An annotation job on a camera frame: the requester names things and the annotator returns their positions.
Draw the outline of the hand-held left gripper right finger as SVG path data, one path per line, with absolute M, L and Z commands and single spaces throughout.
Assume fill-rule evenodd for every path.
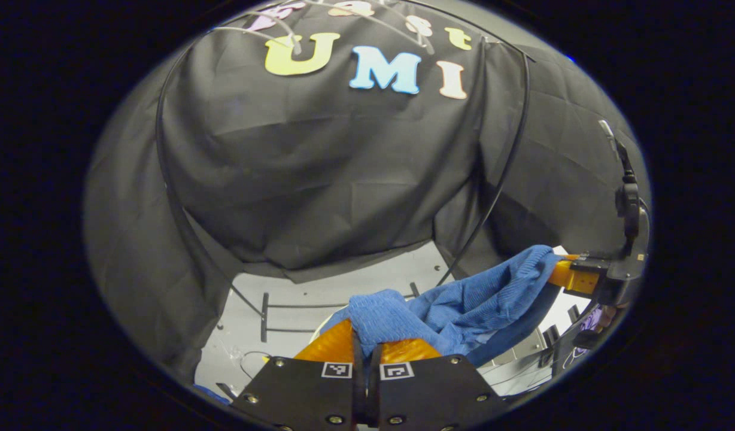
M 509 405 L 461 355 L 387 361 L 373 350 L 369 425 L 378 430 L 483 430 Z

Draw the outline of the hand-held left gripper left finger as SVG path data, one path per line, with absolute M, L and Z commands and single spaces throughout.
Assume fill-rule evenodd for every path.
M 271 357 L 232 401 L 233 412 L 274 430 L 356 430 L 365 408 L 365 361 L 349 320 L 294 357 Z

